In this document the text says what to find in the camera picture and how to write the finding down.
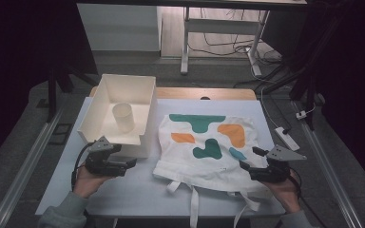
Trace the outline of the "white plastic box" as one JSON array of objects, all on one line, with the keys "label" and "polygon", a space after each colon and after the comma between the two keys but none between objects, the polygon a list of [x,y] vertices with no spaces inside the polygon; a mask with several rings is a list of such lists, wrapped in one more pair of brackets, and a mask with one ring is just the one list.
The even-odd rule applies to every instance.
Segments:
[{"label": "white plastic box", "polygon": [[[125,104],[131,110],[134,127],[123,131],[121,121],[113,112],[116,105]],[[157,108],[156,78],[103,74],[78,132],[85,143],[93,143],[102,136],[113,144],[120,144],[116,156],[148,158],[154,142]]]}]

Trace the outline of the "white tote bag coloured patches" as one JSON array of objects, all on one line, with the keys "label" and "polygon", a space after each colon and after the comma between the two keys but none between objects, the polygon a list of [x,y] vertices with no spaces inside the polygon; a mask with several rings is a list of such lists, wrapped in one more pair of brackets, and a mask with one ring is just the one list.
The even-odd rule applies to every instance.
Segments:
[{"label": "white tote bag coloured patches", "polygon": [[271,191],[252,180],[241,162],[264,168],[264,159],[253,152],[258,132],[250,118],[168,114],[159,127],[161,156],[153,175],[170,180],[169,192],[180,184],[191,190],[190,227],[197,228],[200,203],[197,189],[205,188],[241,196],[246,210],[257,211],[260,199]]}]

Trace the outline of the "white power strip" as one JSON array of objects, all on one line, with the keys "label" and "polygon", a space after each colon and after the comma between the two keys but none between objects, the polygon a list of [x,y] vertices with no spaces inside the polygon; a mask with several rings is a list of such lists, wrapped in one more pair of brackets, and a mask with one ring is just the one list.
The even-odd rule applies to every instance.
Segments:
[{"label": "white power strip", "polygon": [[293,140],[286,129],[283,127],[277,127],[275,132],[289,149],[293,151],[299,150],[299,145]]}]

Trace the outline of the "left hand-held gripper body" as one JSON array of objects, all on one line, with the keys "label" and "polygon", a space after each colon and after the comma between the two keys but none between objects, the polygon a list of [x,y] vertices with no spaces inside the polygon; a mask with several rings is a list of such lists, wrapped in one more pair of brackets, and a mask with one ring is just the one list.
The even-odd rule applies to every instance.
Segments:
[{"label": "left hand-held gripper body", "polygon": [[97,176],[119,177],[124,176],[127,166],[125,161],[109,161],[110,149],[113,143],[106,137],[101,137],[88,149],[85,159],[85,168],[89,173]]}]

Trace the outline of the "white standing desk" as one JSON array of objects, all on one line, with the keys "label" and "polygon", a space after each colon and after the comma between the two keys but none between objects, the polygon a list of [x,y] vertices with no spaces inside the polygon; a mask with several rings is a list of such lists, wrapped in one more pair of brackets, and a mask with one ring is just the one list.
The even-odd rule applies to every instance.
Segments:
[{"label": "white standing desk", "polygon": [[[188,38],[190,32],[254,35],[254,44],[247,49],[252,69],[260,75],[255,61],[255,51],[259,43],[270,10],[306,10],[306,0],[74,0],[83,4],[108,4],[130,6],[184,7],[183,44],[181,75],[188,72]],[[191,8],[264,10],[259,22],[227,21],[216,19],[194,19],[190,17]]]}]

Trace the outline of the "white cabinet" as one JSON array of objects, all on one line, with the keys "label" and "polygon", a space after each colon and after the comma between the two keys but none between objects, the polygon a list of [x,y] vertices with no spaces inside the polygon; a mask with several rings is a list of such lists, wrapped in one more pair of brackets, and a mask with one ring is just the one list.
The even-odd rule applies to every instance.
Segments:
[{"label": "white cabinet", "polygon": [[78,4],[77,7],[92,50],[161,50],[159,7],[105,4]]}]

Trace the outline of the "white cup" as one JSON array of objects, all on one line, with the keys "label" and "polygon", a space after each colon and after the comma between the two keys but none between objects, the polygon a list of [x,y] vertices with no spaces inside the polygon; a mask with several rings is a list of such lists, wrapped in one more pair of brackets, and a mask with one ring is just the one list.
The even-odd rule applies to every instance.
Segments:
[{"label": "white cup", "polygon": [[122,132],[130,132],[134,129],[134,117],[132,106],[128,103],[118,103],[112,108],[112,113],[118,128]]}]

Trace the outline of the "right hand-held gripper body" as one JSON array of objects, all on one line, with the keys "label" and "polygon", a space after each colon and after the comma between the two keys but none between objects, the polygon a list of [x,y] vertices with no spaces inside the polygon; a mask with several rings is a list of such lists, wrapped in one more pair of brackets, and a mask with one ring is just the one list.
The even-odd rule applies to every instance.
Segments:
[{"label": "right hand-held gripper body", "polygon": [[264,181],[278,183],[287,180],[291,174],[289,161],[306,160],[304,155],[275,145],[269,153],[264,156],[267,161],[265,168],[250,167],[248,173],[253,181]]}]

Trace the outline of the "aluminium floor rail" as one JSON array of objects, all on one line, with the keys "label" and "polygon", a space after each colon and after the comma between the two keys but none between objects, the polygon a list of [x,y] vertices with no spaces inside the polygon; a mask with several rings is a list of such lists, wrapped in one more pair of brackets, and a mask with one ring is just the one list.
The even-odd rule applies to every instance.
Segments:
[{"label": "aluminium floor rail", "polygon": [[313,128],[305,120],[297,121],[296,127],[299,130],[298,138],[304,140],[300,144],[300,151],[315,168],[307,168],[306,174],[313,178],[310,183],[312,186],[321,183],[330,190],[333,208],[340,212],[338,219],[346,223],[346,228],[363,228],[361,217],[346,188],[349,178],[354,174],[354,170],[348,168],[354,164],[355,158],[327,124],[320,107],[315,107],[307,116],[312,118]]},{"label": "aluminium floor rail", "polygon": [[49,123],[45,123],[33,146],[28,152],[20,170],[17,172],[9,190],[0,202],[0,228],[5,228],[12,213],[23,194],[34,169],[40,160],[54,128],[64,112],[64,107],[58,108]]}]

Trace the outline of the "dark floor plate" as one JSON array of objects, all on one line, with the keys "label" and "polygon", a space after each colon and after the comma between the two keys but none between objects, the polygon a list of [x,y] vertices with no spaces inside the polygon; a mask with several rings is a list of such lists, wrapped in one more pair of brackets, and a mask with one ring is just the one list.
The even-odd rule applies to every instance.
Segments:
[{"label": "dark floor plate", "polygon": [[72,123],[58,123],[55,126],[48,143],[51,145],[65,145],[72,127]]}]

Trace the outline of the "person's left hand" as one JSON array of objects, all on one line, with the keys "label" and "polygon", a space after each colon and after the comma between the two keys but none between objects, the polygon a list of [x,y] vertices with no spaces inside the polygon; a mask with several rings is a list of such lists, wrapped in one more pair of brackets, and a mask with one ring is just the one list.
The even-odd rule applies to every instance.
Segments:
[{"label": "person's left hand", "polygon": [[77,171],[77,179],[72,192],[81,198],[88,199],[108,180],[110,177],[93,175],[82,166]]}]

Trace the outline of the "person's right hand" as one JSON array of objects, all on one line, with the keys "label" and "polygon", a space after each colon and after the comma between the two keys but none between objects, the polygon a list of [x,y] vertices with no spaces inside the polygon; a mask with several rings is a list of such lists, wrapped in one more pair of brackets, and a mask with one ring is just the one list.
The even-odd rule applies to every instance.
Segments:
[{"label": "person's right hand", "polygon": [[281,203],[287,214],[297,213],[301,210],[298,202],[298,189],[295,184],[287,179],[279,183],[263,183]]}]

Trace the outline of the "white foam board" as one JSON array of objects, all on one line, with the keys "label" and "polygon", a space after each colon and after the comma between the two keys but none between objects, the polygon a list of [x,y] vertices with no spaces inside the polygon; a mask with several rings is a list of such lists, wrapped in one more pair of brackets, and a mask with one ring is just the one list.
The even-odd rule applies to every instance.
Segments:
[{"label": "white foam board", "polygon": [[[260,147],[274,147],[258,101],[160,99],[156,106],[155,123],[159,124],[163,116],[169,113],[249,117],[259,132]],[[78,129],[73,128],[36,210],[38,215],[43,214],[48,207],[57,206],[63,201],[70,190],[70,175],[74,163],[85,145]],[[123,177],[106,181],[89,198],[88,212],[92,216],[108,218],[187,218],[190,215],[192,190],[184,184],[174,193],[166,190],[168,181],[152,175],[159,156],[157,132],[153,131],[150,157],[137,161],[136,166],[127,170]],[[199,216],[202,218],[232,218],[245,205],[241,198],[230,197],[224,192],[199,189],[198,193]]]}]

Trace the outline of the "wooden table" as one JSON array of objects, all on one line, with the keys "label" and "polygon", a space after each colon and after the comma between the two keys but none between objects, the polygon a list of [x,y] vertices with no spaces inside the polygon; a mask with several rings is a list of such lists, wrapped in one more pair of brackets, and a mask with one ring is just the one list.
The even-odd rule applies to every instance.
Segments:
[{"label": "wooden table", "polygon": [[154,98],[161,99],[194,99],[207,97],[210,100],[255,100],[255,92],[240,88],[204,88],[204,87],[156,87],[154,85],[138,87],[119,87],[98,85],[89,94],[94,101],[103,100],[112,104],[132,102],[149,104]]}]

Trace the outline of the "black stand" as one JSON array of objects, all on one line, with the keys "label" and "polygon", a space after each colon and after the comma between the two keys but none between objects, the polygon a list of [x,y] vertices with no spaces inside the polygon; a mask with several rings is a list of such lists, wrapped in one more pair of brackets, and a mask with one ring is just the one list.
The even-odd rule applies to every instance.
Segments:
[{"label": "black stand", "polygon": [[295,82],[289,92],[291,100],[306,95],[306,110],[315,107],[316,78],[322,54],[340,22],[340,14],[334,11],[289,12],[271,11],[262,40],[281,55],[279,68],[288,67],[289,76],[265,87],[262,94]]},{"label": "black stand", "polygon": [[90,86],[98,84],[85,73],[67,63],[54,66],[48,76],[48,123],[53,120],[56,114],[56,87],[59,86],[63,92],[70,93],[74,88],[73,82],[70,79],[71,75],[76,76]]}]

